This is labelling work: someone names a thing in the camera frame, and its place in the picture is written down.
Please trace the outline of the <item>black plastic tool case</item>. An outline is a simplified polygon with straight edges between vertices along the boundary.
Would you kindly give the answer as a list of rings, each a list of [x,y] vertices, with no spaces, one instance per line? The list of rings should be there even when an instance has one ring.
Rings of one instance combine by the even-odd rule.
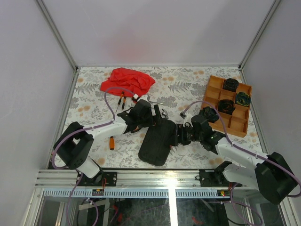
[[[169,156],[171,146],[176,145],[176,124],[163,119],[163,123],[149,127],[140,147],[138,157],[154,166],[163,166]]]

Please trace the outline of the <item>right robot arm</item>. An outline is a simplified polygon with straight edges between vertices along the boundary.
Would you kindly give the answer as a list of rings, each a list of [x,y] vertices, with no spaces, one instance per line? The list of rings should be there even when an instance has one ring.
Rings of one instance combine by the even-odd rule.
[[[231,143],[224,133],[214,131],[201,114],[181,113],[180,116],[183,124],[178,124],[176,129],[179,144],[199,142],[205,150],[231,159],[217,168],[214,179],[218,185],[228,182],[246,185],[272,204],[279,204],[298,185],[282,155],[276,152],[259,155]]]

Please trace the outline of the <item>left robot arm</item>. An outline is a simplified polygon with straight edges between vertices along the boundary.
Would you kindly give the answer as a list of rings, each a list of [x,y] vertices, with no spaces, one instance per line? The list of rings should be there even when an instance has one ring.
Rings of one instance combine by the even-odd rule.
[[[88,156],[93,142],[159,125],[161,119],[158,105],[140,99],[134,107],[113,114],[112,120],[100,125],[84,127],[73,122],[54,144],[53,157],[58,155],[68,169],[80,172],[91,185],[97,186],[102,183],[103,174],[101,167]]]

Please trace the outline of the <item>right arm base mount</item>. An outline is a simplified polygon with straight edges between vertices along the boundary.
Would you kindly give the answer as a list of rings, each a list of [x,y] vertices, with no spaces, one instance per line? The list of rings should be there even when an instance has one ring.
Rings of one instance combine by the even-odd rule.
[[[199,180],[201,187],[229,187],[233,182],[229,182],[222,172],[214,169],[200,169]]]

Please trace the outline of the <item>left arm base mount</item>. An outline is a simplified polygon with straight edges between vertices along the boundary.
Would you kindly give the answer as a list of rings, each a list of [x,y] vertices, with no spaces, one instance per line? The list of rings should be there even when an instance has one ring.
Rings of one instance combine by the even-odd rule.
[[[79,186],[96,186],[96,187],[115,187],[117,184],[118,173],[113,171],[101,172],[95,178],[83,176]]]

